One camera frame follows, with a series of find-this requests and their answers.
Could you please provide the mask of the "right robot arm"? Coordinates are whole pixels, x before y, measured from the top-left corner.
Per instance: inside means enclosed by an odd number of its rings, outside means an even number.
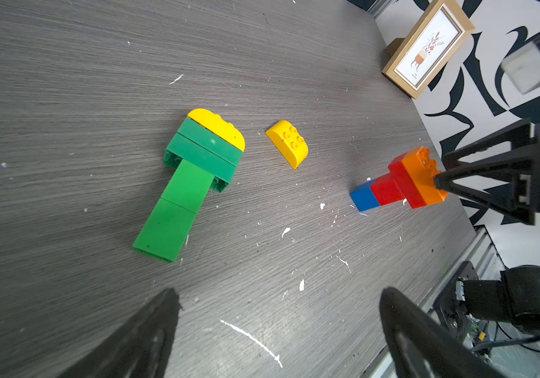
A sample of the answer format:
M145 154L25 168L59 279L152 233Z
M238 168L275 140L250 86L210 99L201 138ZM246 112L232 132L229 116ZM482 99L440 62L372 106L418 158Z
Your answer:
M468 146L445 154L438 189L534 225L540 213L540 124L517 121ZM465 274L465 262L434 302L439 321L460 337L468 317L512 324L540 337L540 267L502 271L499 280Z

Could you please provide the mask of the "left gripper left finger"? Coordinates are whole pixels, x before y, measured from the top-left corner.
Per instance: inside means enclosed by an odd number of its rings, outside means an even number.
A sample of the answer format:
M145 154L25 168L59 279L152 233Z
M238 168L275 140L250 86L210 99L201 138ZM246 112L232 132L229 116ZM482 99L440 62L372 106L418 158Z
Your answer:
M163 377L179 320L180 297L164 289L62 377Z

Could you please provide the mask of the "dark green long lego brick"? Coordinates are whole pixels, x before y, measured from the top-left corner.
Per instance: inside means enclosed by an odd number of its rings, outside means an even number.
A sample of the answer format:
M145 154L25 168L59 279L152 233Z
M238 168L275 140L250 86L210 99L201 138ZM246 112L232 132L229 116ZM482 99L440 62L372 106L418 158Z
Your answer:
M177 133L205 148L207 151L216 154L231 165L238 166L243 157L243 152L236 146L231 145L228 141L190 118L186 118L183 121Z

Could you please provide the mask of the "dark green upturned lego brick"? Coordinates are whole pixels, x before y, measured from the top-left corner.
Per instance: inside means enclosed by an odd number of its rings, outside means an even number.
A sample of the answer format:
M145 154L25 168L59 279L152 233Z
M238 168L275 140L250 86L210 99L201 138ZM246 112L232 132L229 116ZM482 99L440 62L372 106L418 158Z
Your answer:
M231 182L237 170L235 165L222 157L189 140L175 134L164 153L164 163L177 169L182 160L192 163L213 175L211 189L222 192Z

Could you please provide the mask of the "light green square lego brick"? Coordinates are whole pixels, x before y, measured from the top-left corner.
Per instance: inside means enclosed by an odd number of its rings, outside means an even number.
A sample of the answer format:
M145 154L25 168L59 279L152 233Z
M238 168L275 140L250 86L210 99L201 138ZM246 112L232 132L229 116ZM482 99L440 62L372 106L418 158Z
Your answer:
M160 198L133 243L135 250L163 261L177 260L196 214Z

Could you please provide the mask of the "red square lego brick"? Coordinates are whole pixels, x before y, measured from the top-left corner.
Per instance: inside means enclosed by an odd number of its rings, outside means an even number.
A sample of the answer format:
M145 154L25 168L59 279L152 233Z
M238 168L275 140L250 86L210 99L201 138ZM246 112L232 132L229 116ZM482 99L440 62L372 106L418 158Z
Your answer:
M376 178L370 185L370 189L380 206L405 200L405 195L391 173Z

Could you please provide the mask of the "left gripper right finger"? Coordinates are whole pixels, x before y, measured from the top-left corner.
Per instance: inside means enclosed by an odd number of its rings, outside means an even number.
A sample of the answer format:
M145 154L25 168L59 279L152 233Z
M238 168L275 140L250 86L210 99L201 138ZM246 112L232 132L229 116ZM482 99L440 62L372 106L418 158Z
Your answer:
M398 377L501 377L396 288L380 296L380 318Z

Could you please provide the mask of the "orange long lego brick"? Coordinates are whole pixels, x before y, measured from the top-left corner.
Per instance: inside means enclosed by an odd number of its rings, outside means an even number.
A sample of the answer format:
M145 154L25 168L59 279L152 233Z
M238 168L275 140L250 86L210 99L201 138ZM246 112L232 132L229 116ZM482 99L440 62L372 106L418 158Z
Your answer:
M410 151L402 159L402 165L427 206L445 201L448 193L435 186L434 179L440 171L428 148L421 146Z

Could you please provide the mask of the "yellow curved lego brick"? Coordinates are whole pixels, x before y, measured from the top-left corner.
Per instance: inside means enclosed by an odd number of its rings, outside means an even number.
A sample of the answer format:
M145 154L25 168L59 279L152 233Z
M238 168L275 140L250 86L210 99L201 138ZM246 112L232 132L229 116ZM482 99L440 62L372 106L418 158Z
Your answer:
M225 121L219 114L199 108L191 110L187 117L222 138L224 141L230 143L230 145L238 150L242 152L245 151L246 141L243 134L233 124Z
M298 168L309 154L309 147L289 121L279 121L266 131L266 135L285 157L291 168Z

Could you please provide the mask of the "blue square lego brick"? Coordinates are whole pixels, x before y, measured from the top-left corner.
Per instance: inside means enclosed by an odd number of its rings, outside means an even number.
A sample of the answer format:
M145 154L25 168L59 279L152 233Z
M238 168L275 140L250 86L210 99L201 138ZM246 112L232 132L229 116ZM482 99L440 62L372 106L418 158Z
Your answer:
M356 187L351 193L350 198L353 204L358 209L359 213L364 213L370 209L381 207L375 194L372 191L373 180L367 181L364 184Z

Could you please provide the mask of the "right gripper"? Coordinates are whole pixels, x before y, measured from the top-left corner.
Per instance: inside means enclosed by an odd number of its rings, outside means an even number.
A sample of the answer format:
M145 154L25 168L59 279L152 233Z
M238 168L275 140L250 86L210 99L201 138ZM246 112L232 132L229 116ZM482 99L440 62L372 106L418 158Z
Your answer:
M505 164L521 174L506 184L504 192L483 192L457 184L453 175L447 172L435 177L435 186L511 220L534 225L536 214L540 213L540 124L531 125L528 119L515 121L476 142L444 154L442 162L447 170L455 169L467 164L463 158L473 155L479 158L473 164Z

